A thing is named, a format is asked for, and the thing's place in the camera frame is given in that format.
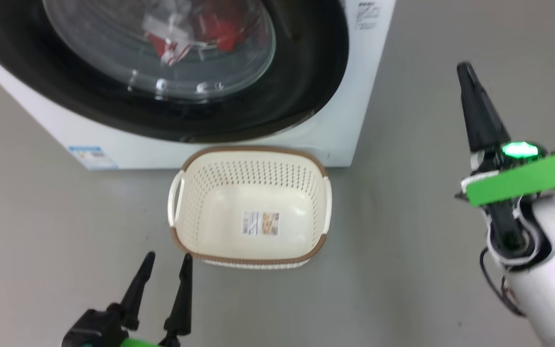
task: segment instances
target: green light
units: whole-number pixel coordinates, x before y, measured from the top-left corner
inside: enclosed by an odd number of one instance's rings
[[[522,159],[539,155],[539,149],[527,142],[511,142],[502,147],[502,152],[509,157]]]

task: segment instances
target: green strip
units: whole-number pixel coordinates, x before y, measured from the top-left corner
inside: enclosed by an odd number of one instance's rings
[[[153,343],[126,338],[119,347],[157,347]]]
[[[555,155],[470,184],[466,195],[472,206],[555,189]]]

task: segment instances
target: floor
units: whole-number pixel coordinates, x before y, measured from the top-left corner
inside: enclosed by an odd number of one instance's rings
[[[330,172],[323,250],[297,270],[196,263],[184,346],[538,346],[480,275],[480,213],[452,198],[469,170],[461,59],[514,138],[555,148],[555,1],[398,0],[355,162]],[[183,259],[174,174],[87,172],[0,88],[0,346],[58,345],[150,250],[135,336],[159,341]]]

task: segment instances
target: brown rim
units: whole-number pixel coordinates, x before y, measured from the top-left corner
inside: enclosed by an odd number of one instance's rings
[[[251,151],[278,152],[278,153],[293,154],[295,156],[301,156],[309,160],[312,160],[312,162],[314,162],[314,164],[320,170],[320,173],[322,174],[323,177],[328,176],[327,170],[324,168],[324,166],[322,166],[321,162],[317,160],[317,158],[311,155],[310,153],[297,151],[296,149],[290,149],[290,148],[263,147],[263,146],[209,147],[209,148],[203,149],[202,151],[198,151],[192,154],[192,156],[185,161],[185,163],[181,167],[181,170],[187,171],[187,168],[194,162],[194,160],[197,160],[198,158],[200,158],[200,156],[203,156],[204,154],[208,154],[212,152],[251,152]]]
[[[302,156],[314,162],[314,164],[318,167],[318,170],[320,170],[322,176],[324,177],[328,176],[327,171],[324,168],[324,166],[322,166],[321,162],[315,156],[312,156],[309,153],[306,153],[303,151],[297,151],[296,149],[290,149],[290,148],[263,147],[263,146],[210,147],[207,149],[203,149],[202,151],[198,151],[194,153],[190,158],[188,158],[188,160],[186,160],[183,166],[181,167],[181,170],[187,171],[187,168],[194,162],[194,160],[197,160],[198,158],[200,158],[200,156],[203,156],[204,154],[208,154],[212,152],[227,152],[227,151],[229,152],[266,151],[266,152],[278,152],[278,153],[293,154],[295,156]],[[298,262],[306,261],[312,258],[320,251],[320,249],[324,245],[325,239],[327,238],[326,234],[322,234],[318,239],[318,242],[316,243],[314,248],[311,251],[307,252],[306,254],[301,255],[300,257],[290,258],[290,259],[255,260],[255,259],[235,259],[235,258],[225,258],[225,257],[214,257],[211,255],[195,253],[188,250],[185,246],[183,246],[183,244],[181,243],[181,240],[179,239],[179,235],[177,235],[177,228],[171,227],[170,233],[172,235],[172,241],[174,241],[174,244],[176,244],[176,246],[180,250],[184,251],[185,253],[191,254],[194,258],[204,259],[208,261],[216,261],[216,262],[227,262],[231,264],[248,264],[248,265],[295,264]]]
[[[183,244],[181,240],[179,240],[179,235],[177,235],[177,228],[170,228],[170,234],[172,235],[172,241],[177,247],[184,251],[185,253],[189,253],[194,258],[204,259],[208,261],[216,261],[216,262],[228,262],[231,264],[248,264],[248,265],[276,265],[276,264],[295,264],[297,262],[306,261],[316,255],[322,246],[324,245],[324,241],[327,238],[326,234],[322,234],[320,239],[318,239],[317,245],[312,248],[311,251],[307,252],[304,255],[296,258],[289,258],[289,259],[264,259],[264,260],[255,260],[255,259],[236,259],[236,258],[224,258],[224,257],[214,257],[212,255],[200,254],[195,253],[188,250]]]

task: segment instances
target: white handle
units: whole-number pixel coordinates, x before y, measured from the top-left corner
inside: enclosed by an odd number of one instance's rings
[[[324,229],[322,230],[323,234],[329,232],[329,225],[331,223],[331,211],[333,210],[333,190],[331,189],[331,181],[328,177],[323,177],[324,180],[324,187],[325,187],[325,195],[327,196],[327,211],[324,214]]]
[[[170,185],[170,191],[168,192],[168,225],[174,228],[174,225],[179,220],[179,211],[181,210],[181,197],[183,196],[183,183],[181,177],[183,177],[185,171],[180,170],[177,176],[172,180]],[[179,189],[179,197],[177,198],[177,188],[181,184],[181,189]],[[177,199],[177,211],[174,210],[174,200]]]

